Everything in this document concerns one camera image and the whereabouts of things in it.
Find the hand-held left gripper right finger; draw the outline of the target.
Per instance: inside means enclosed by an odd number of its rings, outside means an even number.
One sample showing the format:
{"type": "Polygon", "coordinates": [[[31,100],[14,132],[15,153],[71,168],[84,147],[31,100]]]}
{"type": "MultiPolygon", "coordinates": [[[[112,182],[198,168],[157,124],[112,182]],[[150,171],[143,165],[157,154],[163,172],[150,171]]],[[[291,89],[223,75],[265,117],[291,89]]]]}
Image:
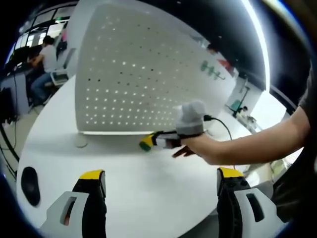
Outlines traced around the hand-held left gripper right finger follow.
{"type": "Polygon", "coordinates": [[[271,199],[238,170],[217,169],[217,197],[220,238],[274,238],[286,226],[271,199]]]}

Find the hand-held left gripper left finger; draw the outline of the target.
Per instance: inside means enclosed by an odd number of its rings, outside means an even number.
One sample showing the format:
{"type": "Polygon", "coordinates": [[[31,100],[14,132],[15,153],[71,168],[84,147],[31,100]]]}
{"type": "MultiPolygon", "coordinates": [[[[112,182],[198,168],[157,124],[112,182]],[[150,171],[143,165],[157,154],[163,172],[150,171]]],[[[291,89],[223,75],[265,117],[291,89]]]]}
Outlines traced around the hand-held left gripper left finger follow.
{"type": "Polygon", "coordinates": [[[106,213],[105,171],[89,171],[47,209],[40,232],[45,238],[105,238],[106,213]]]}

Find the person's right hand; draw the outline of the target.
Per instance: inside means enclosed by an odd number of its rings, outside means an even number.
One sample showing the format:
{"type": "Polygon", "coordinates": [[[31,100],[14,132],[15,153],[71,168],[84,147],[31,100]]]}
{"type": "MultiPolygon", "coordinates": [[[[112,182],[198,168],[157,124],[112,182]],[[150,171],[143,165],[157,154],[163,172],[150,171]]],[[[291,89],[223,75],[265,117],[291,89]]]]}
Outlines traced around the person's right hand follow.
{"type": "Polygon", "coordinates": [[[181,140],[184,146],[172,155],[173,158],[180,156],[188,157],[196,154],[203,158],[210,165],[220,165],[223,149],[221,143],[202,134],[198,137],[191,137],[181,140]]]}

